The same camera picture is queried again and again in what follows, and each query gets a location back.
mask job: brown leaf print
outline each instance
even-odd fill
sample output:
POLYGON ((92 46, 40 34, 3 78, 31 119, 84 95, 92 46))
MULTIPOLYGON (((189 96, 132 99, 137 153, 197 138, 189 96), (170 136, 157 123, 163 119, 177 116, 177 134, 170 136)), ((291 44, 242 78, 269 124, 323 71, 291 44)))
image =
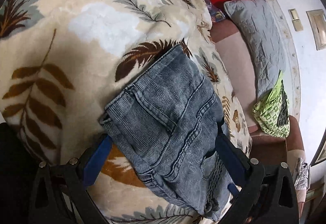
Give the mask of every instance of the brown leaf print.
POLYGON ((205 68, 206 71, 207 71, 207 75, 208 75, 208 77, 211 78, 211 82, 212 82, 212 83, 219 83, 220 80, 219 80, 219 78, 218 78, 218 75, 214 72, 213 67, 211 67, 211 66, 209 65, 209 63, 208 63, 206 57, 205 57, 203 54, 201 54, 201 57, 202 57, 202 60, 204 61, 204 65, 203 65, 203 66, 204 66, 204 68, 205 68))
POLYGON ((232 100, 232 102, 233 102, 233 98, 235 97, 235 91, 234 90, 232 90, 232 93, 231 93, 231 100, 232 100))
POLYGON ((14 104, 14 105, 7 106, 2 112, 2 116, 4 118, 12 117, 16 115, 23 108, 24 108, 24 104, 14 104))
POLYGON ((182 1, 184 1, 187 4, 188 9, 189 9, 189 6, 195 8, 195 6, 192 4, 191 0, 182 0, 182 1))
POLYGON ((230 101, 226 96, 223 96, 222 99, 223 99, 222 106, 223 106, 224 120, 230 130, 230 101))
POLYGON ((66 107, 66 101, 62 92, 53 82, 39 78, 35 84, 38 89, 53 102, 66 107))
POLYGON ((235 123, 235 127, 237 128, 237 131, 239 133, 239 131, 241 129, 241 125, 240 125, 240 122, 239 122, 239 113, 238 113, 237 110, 234 110, 234 114, 233 114, 232 120, 235 123))
POLYGON ((25 77, 32 76, 40 70, 40 67, 22 67, 14 70, 12 73, 12 80, 14 79, 23 79, 25 77))
POLYGON ((26 15, 27 11, 18 11, 25 2, 25 0, 19 3, 17 3, 17 0, 7 0, 4 13, 0 15, 0 38, 9 36, 16 28, 25 27, 24 24, 19 24, 19 22, 30 19, 30 17, 26 15))
POLYGON ((104 163, 102 173, 110 176, 115 181, 126 185, 145 187, 144 183, 139 180, 135 170, 127 158, 119 151, 116 145, 112 145, 110 154, 104 163))
POLYGON ((185 43, 185 38, 183 38, 180 42, 183 52, 187 55, 187 57, 190 59, 190 56, 192 56, 191 51, 188 48, 188 45, 185 43))
POLYGON ((172 40, 165 40, 163 42, 162 40, 159 40, 159 42, 153 41, 153 43, 143 42, 138 44, 136 48, 133 48, 123 56, 124 60, 118 65, 115 72, 115 81, 118 82, 125 78, 135 67, 136 63, 138 63, 138 68, 143 67, 152 59, 157 60, 160 58, 165 52, 177 44, 181 44, 182 49, 188 58, 192 55, 185 44, 184 39, 182 39, 180 42, 172 40))
POLYGON ((34 84, 34 81, 27 81, 20 84, 14 84, 9 88, 9 91, 2 97, 2 99, 7 99, 10 97, 15 97, 24 93, 28 88, 34 84))
POLYGON ((209 24, 207 24, 204 21, 201 21, 200 25, 197 26, 198 31, 200 32, 200 34, 202 35, 203 39, 208 43, 207 39, 205 38, 205 34, 204 34, 204 28, 209 29, 209 24))
POLYGON ((55 35, 56 29, 53 31, 53 37, 48 51, 39 66, 18 68, 13 72, 11 76, 12 79, 24 79, 26 77, 34 76, 34 80, 23 81, 22 83, 12 85, 9 88, 9 91, 3 96, 3 99, 16 97, 26 90, 29 90, 24 103, 7 106, 4 109, 3 115, 4 117, 13 117, 22 110, 22 113, 20 114, 19 124, 10 125, 11 127, 16 128, 21 139, 23 139, 23 137, 26 138, 26 147, 30 150, 30 152, 32 154, 34 152, 34 154, 36 154, 37 157, 43 161, 48 161, 48 159, 45 156, 42 147, 50 150, 55 150, 57 149, 57 146, 49 139, 44 130, 42 130, 42 123, 47 124, 51 127, 57 127, 59 129, 62 129, 62 123, 58 115, 51 109, 51 107, 40 102, 33 96, 33 89, 35 88, 41 91, 56 105, 65 107, 66 101, 60 88, 52 81, 44 78, 39 78, 39 73, 40 71, 45 70, 49 72, 64 88, 71 90, 74 89, 74 86, 68 80, 65 73, 58 66, 50 63, 45 63, 52 48, 55 35), (38 122, 28 114, 30 112, 34 113, 38 119, 38 122), (30 135, 33 135, 38 140, 38 142, 34 141, 30 135))
POLYGON ((45 133, 43 133, 40 126, 33 119, 31 119, 27 113, 25 117, 26 127, 35 137, 38 138, 40 144, 48 149, 56 149, 54 143, 48 138, 47 135, 45 135, 45 133))
POLYGON ((228 71, 226 70, 225 65, 224 65, 224 63, 222 62, 220 56, 216 55, 215 52, 212 52, 212 58, 218 60, 218 62, 221 64, 221 66, 222 66, 222 68, 223 68, 223 72, 224 72, 224 73, 227 75, 227 77, 229 78, 228 71))
POLYGON ((29 137, 26 137, 26 142, 28 144, 28 147, 32 149, 31 153, 33 153, 33 152, 36 153, 42 159, 42 161, 46 161, 47 163, 50 164, 48 158, 44 154, 39 143, 37 143, 36 141, 33 141, 29 137))
POLYGON ((29 108, 43 123, 52 127, 58 127, 59 129, 62 129, 60 119, 55 114, 55 112, 53 112, 53 110, 47 105, 42 104, 41 102, 37 101, 36 99, 30 96, 29 108))
POLYGON ((56 65, 48 63, 45 64, 43 67, 47 72, 51 73, 51 75, 64 87, 67 89, 74 90, 74 86, 71 84, 71 82, 68 80, 65 73, 56 65))

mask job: blanket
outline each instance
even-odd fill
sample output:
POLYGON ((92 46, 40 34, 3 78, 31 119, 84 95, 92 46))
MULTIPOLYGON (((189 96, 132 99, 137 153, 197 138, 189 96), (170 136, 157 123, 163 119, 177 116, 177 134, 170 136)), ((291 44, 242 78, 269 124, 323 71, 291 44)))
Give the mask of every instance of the blanket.
MULTIPOLYGON (((103 132, 98 118, 104 106, 180 42, 220 97, 231 142, 249 155, 243 111, 210 28, 204 0, 6 0, 0 9, 0 111, 36 159, 65 164, 103 132)), ((88 191, 110 223, 201 220, 145 188, 116 146, 88 191)))

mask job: green plastic bag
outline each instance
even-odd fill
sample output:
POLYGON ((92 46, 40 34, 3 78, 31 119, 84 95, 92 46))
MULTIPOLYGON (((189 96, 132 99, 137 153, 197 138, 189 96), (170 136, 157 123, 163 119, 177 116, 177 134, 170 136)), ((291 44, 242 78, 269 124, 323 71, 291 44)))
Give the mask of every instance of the green plastic bag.
POLYGON ((267 135, 278 138, 286 138, 289 135, 289 100, 284 91, 281 71, 272 91, 254 105, 252 112, 261 130, 267 135))

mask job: leaf pattern blanket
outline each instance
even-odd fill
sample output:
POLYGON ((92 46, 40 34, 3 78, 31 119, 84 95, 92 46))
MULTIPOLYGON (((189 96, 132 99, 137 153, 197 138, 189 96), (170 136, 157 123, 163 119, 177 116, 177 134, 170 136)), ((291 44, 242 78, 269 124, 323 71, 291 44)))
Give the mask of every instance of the leaf pattern blanket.
MULTIPOLYGON (((213 83, 232 143, 249 155, 242 108, 210 28, 204 0, 6 0, 0 9, 0 111, 35 159, 65 164, 103 132, 98 118, 104 106, 180 43, 213 83)), ((202 219, 155 196, 116 146, 88 191, 110 223, 202 219)))

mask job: blue denim jeans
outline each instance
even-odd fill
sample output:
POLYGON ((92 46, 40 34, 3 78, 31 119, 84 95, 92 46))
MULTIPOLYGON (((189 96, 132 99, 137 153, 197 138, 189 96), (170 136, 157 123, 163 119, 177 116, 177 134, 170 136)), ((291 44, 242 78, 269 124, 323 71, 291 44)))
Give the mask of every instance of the blue denim jeans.
POLYGON ((123 89, 100 120, 153 193, 213 220, 231 183, 215 151, 221 122, 229 135, 210 80, 180 45, 123 89))

